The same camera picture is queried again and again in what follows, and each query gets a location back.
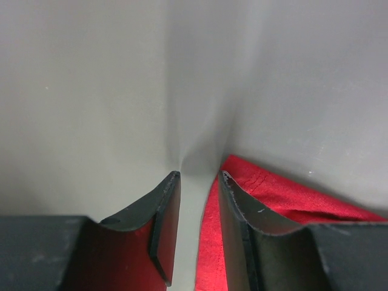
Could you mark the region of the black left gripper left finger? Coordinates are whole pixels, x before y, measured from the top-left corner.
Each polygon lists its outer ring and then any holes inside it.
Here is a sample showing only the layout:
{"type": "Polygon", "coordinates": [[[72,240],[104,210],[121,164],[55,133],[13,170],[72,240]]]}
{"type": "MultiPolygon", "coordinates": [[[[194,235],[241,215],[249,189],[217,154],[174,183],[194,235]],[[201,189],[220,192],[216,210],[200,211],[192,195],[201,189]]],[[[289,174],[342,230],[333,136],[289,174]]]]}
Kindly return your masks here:
{"type": "Polygon", "coordinates": [[[96,222],[2,216],[2,290],[166,290],[172,285],[181,175],[96,222]]]}

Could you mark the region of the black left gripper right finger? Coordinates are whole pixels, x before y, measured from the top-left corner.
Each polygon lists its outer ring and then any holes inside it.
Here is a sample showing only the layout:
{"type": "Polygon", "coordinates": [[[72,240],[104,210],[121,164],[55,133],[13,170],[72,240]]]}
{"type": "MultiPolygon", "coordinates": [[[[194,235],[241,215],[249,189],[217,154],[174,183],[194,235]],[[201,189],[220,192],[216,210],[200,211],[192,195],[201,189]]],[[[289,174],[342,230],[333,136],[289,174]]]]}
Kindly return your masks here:
{"type": "Polygon", "coordinates": [[[229,290],[386,290],[387,224],[302,225],[218,176],[229,290]]]}

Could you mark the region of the red t shirt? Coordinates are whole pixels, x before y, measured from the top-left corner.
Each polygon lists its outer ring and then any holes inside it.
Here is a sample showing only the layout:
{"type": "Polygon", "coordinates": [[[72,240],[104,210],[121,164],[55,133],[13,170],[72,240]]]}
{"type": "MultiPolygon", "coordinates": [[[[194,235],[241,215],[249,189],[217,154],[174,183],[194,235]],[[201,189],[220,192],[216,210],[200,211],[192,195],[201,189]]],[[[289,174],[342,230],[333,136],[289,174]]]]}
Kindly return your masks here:
{"type": "MultiPolygon", "coordinates": [[[[366,209],[272,173],[235,155],[226,159],[221,170],[231,174],[249,195],[280,215],[301,224],[386,221],[366,209]]],[[[202,217],[195,290],[227,289],[218,182],[214,181],[202,217]]]]}

